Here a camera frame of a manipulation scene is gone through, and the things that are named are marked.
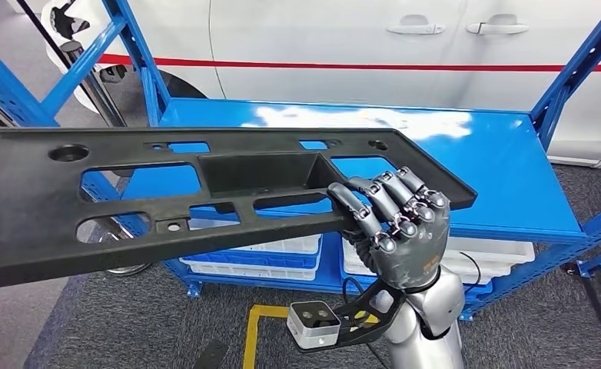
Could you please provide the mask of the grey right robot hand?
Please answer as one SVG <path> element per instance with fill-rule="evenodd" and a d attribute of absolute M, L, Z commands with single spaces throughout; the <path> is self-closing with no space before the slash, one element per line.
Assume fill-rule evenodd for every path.
<path fill-rule="evenodd" d="M 398 290 L 421 288 L 439 271 L 450 234 L 450 200 L 407 166 L 372 179 L 328 185 L 355 222 L 342 237 L 379 279 Z"/>

